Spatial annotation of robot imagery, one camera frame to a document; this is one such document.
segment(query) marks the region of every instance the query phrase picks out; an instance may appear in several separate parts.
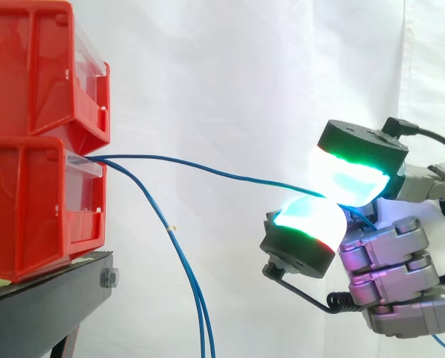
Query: white fabric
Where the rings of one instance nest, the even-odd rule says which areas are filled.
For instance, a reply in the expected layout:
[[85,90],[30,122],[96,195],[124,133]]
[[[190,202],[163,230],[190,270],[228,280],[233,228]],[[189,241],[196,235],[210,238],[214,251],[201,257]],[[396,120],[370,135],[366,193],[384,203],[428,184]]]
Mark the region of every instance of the white fabric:
[[[405,37],[401,1],[73,2],[111,65],[112,138],[101,153],[162,154],[304,185],[328,119],[379,128],[399,108],[445,134],[445,1],[407,1]],[[406,143],[410,163],[445,161],[429,139]],[[360,314],[324,315],[262,276],[262,221],[293,192],[171,163],[120,163],[177,227],[218,357],[445,357],[431,337],[378,336]],[[387,202],[381,219],[421,216],[444,270],[437,212]],[[105,249],[115,251],[120,284],[82,324],[75,357],[199,357],[192,294],[165,229],[139,189],[112,171]],[[324,280],[289,279],[320,300],[347,290],[338,258]]]

